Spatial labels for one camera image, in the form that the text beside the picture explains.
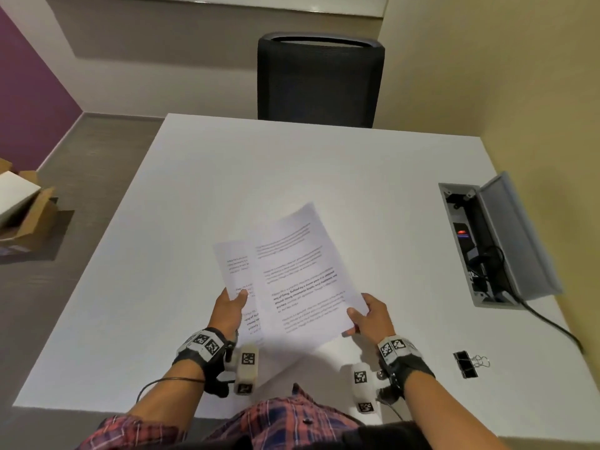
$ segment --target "mesh chair back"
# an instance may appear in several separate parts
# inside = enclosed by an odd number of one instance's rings
[[[372,39],[266,35],[258,46],[259,120],[372,128],[384,58]]]

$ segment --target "purple wall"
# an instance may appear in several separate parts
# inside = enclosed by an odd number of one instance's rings
[[[38,168],[81,112],[0,7],[0,158]]]

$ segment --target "black glove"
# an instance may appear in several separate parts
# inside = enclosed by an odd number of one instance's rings
[[[228,341],[216,328],[208,327],[194,333],[177,350],[173,364],[181,360],[192,360],[204,372],[204,391],[220,398],[229,395],[229,384],[217,380],[225,370],[224,357],[233,351],[236,341]]]
[[[410,373],[421,371],[435,378],[433,372],[423,361],[423,356],[414,344],[399,336],[387,337],[380,342],[379,365],[387,373],[390,384],[404,398],[404,384]]]

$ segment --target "floor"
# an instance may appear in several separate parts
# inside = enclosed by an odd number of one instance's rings
[[[56,186],[61,209],[58,224],[40,252],[0,258],[3,449],[74,448],[109,415],[18,408],[12,403],[160,126],[161,120],[86,115],[40,171],[43,185]],[[190,439],[205,436],[220,423],[195,420]],[[505,441],[514,450],[598,448],[565,442]]]

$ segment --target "plaid shirt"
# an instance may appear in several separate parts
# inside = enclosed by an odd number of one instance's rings
[[[250,436],[254,448],[292,448],[335,441],[361,423],[329,406],[321,406],[294,384],[292,396],[261,401],[222,425],[206,441]],[[176,427],[144,422],[134,416],[114,416],[77,450],[115,450],[149,444],[171,445],[185,439]]]

